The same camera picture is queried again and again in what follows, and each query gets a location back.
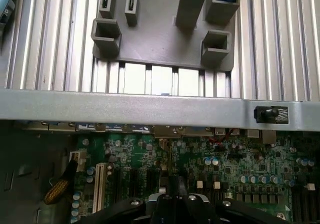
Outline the white power connector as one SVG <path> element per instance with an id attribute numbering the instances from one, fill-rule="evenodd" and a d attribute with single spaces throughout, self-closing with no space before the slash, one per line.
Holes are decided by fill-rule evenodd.
<path id="1" fill-rule="evenodd" d="M 69 160 L 75 160 L 77 162 L 76 172 L 83 172 L 85 170 L 86 161 L 87 161 L 87 151 L 78 150 L 70 152 Z"/>

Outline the grey plastic parts rack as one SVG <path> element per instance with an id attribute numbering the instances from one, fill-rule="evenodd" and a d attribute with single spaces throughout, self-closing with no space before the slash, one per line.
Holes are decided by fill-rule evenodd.
<path id="1" fill-rule="evenodd" d="M 91 38 L 103 61 L 228 72 L 240 0 L 108 0 Z"/>

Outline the white expansion slot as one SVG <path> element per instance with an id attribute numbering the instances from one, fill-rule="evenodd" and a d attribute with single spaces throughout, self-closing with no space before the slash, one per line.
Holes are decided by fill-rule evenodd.
<path id="1" fill-rule="evenodd" d="M 107 178 L 107 163 L 98 163 L 95 167 L 95 182 L 93 194 L 92 213 L 96 213 L 104 208 L 105 188 Z"/>

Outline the black expansion slot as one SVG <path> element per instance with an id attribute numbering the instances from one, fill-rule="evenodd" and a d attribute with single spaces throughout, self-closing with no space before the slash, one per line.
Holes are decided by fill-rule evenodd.
<path id="1" fill-rule="evenodd" d="M 121 169 L 115 169 L 113 174 L 113 185 L 112 185 L 112 196 L 113 196 L 114 204 L 121 199 L 121 181 L 122 181 Z"/>
<path id="2" fill-rule="evenodd" d="M 139 171 L 132 168 L 129 177 L 129 197 L 137 197 L 139 194 Z"/>
<path id="3" fill-rule="evenodd" d="M 154 170 L 147 170 L 146 172 L 146 192 L 152 194 L 157 187 L 157 173 Z"/>

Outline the grey metal PC case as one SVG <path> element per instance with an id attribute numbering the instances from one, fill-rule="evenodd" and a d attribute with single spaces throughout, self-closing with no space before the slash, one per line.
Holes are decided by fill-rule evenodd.
<path id="1" fill-rule="evenodd" d="M 288 108 L 288 124 L 261 124 L 257 106 Z M 81 135 L 181 136 L 227 129 L 320 132 L 320 102 L 0 89 L 0 224 L 68 224 Z"/>

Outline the blue rounded plastic cover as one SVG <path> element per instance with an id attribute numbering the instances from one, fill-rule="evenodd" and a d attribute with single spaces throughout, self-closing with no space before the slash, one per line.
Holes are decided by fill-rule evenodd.
<path id="1" fill-rule="evenodd" d="M 3 32 L 14 9 L 15 3 L 13 0 L 0 0 L 0 33 Z"/>

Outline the green motherboard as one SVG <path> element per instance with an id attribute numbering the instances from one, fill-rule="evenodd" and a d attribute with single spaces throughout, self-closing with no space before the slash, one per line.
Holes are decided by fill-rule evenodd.
<path id="1" fill-rule="evenodd" d="M 190 193 L 211 204 L 229 198 L 292 224 L 320 224 L 320 132 L 227 129 L 173 139 L 112 132 L 79 136 L 78 150 L 86 150 L 86 163 L 75 176 L 68 224 L 93 213 L 98 163 L 107 163 L 104 208 L 114 204 L 115 169 L 121 169 L 119 201 L 130 198 L 132 168 L 139 174 L 137 198 L 148 199 L 151 169 L 157 174 L 154 193 L 167 191 L 169 176 L 182 176 Z"/>

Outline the black case latch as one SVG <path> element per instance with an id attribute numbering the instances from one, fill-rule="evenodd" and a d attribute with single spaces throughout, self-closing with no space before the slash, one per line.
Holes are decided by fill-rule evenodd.
<path id="1" fill-rule="evenodd" d="M 282 106 L 257 106 L 254 109 L 254 118 L 261 124 L 288 124 L 289 111 Z"/>

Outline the metal rear port block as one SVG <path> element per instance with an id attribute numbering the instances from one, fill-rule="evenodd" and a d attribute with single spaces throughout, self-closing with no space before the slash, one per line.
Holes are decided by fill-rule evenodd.
<path id="1" fill-rule="evenodd" d="M 155 126 L 154 136 L 159 139 L 180 138 L 181 134 L 176 127 L 173 126 Z"/>

